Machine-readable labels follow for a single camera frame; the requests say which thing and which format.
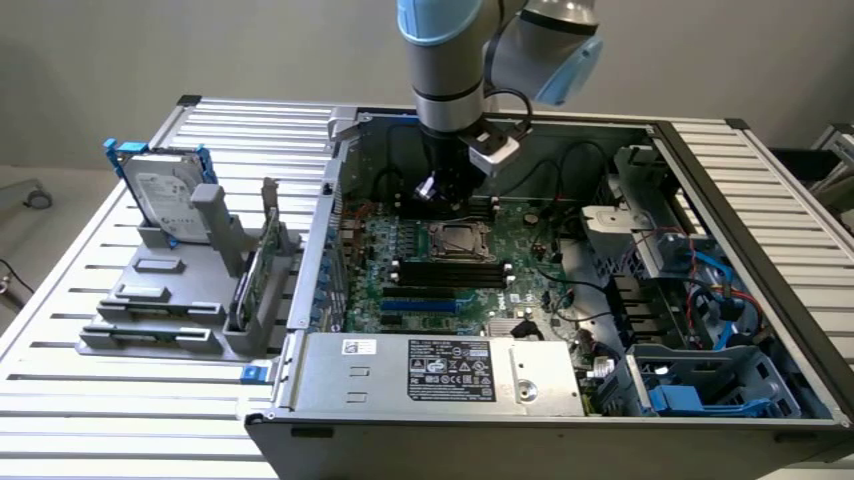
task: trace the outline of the power supply label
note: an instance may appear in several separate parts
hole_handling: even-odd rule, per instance
[[[407,394],[416,402],[494,402],[490,342],[409,340]]]

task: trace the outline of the slotted metal table surface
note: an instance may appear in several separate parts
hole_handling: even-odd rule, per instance
[[[196,107],[172,112],[152,144],[205,144],[228,207],[248,227],[263,222],[261,179],[279,178],[281,218],[304,237],[331,154],[329,112],[331,107],[317,105],[205,98]],[[854,288],[854,271],[843,267],[851,262],[848,253],[799,209],[802,202],[787,187],[772,181],[768,159],[743,134],[722,121],[675,122],[854,362],[852,338],[843,335],[854,332],[854,319],[836,315],[848,312],[844,295]],[[120,184],[0,338],[0,478],[275,478],[237,420],[253,399],[269,397],[271,387],[240,385],[240,365],[84,357],[75,352],[79,330],[140,243],[139,221]],[[281,342],[287,309],[285,300],[271,356]],[[804,470],[816,466],[803,465],[768,478],[844,478],[839,468],[852,464],[848,460],[831,470]]]

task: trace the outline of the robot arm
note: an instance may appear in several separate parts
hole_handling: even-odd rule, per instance
[[[397,0],[415,106],[433,173],[424,199],[464,200],[515,157],[526,129],[483,118],[495,89],[560,105],[582,86],[602,41],[594,0]]]

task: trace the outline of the floor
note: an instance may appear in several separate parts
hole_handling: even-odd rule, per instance
[[[0,166],[0,186],[33,177],[51,193],[53,206],[32,210],[21,205],[0,211],[0,258],[39,288],[117,179],[109,170]],[[5,273],[0,266],[0,275]],[[0,306],[0,334],[13,319],[14,312]]]

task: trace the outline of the gray 3d printed stand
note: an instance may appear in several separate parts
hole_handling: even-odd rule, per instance
[[[80,332],[80,354],[227,361],[264,356],[297,237],[280,223],[275,250],[265,252],[264,240],[247,235],[228,213],[219,185],[199,185],[191,201],[209,245],[176,244],[160,228],[137,228],[143,245],[99,304],[99,316]],[[252,269],[257,256],[264,261]],[[253,283],[251,274],[263,275],[260,281]],[[249,292],[255,301],[243,305],[240,322],[235,312],[247,296],[239,291],[249,285],[260,287]]]

